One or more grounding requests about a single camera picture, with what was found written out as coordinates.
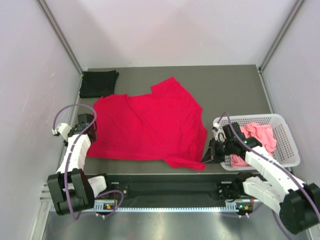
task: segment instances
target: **black cloth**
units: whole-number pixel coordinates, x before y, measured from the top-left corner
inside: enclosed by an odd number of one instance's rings
[[[82,77],[80,98],[100,98],[115,94],[119,73],[114,71],[85,71]]]

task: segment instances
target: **red garment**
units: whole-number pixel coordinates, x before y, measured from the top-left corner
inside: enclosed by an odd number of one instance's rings
[[[97,141],[88,157],[126,160],[164,159],[173,168],[203,170],[200,163],[207,130],[202,108],[174,77],[140,96],[111,95],[100,98]]]

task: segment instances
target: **table surface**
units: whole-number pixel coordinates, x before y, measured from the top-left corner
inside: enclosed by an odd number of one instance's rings
[[[114,68],[91,69],[111,71]],[[116,94],[137,96],[151,92],[150,87],[174,76],[202,106],[202,122],[208,131],[204,152],[207,151],[215,118],[224,111],[230,115],[268,114],[270,109],[255,65],[228,66],[165,66],[117,68],[119,78]],[[82,98],[80,102],[93,106],[98,98]],[[78,114],[90,113],[80,107]],[[163,160],[132,161],[87,158],[86,174],[230,174],[220,164],[208,164],[205,170],[171,168]]]

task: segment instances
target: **pink towel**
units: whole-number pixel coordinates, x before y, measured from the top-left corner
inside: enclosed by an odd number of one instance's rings
[[[241,127],[241,132],[244,133],[246,138],[255,137],[262,146],[265,147],[267,152],[272,156],[272,152],[276,150],[277,140],[274,138],[274,132],[270,125],[260,125],[259,123],[249,123],[246,126]],[[249,167],[241,157],[237,155],[231,155],[232,167]]]

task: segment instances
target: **white laundry basket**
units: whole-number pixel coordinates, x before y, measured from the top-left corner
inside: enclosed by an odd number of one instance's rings
[[[283,167],[295,167],[300,163],[300,157],[295,141],[291,135],[288,125],[284,118],[278,114],[258,114],[258,115],[241,115],[231,116],[231,122],[237,122],[240,127],[244,127],[250,123],[258,123],[260,125],[270,125],[273,129],[273,136],[276,139],[276,150],[273,152],[273,158],[276,159]],[[220,125],[227,125],[227,117],[221,119]],[[228,171],[244,171],[254,170],[251,166],[232,167],[230,156],[225,157],[225,161],[221,163],[222,167]]]

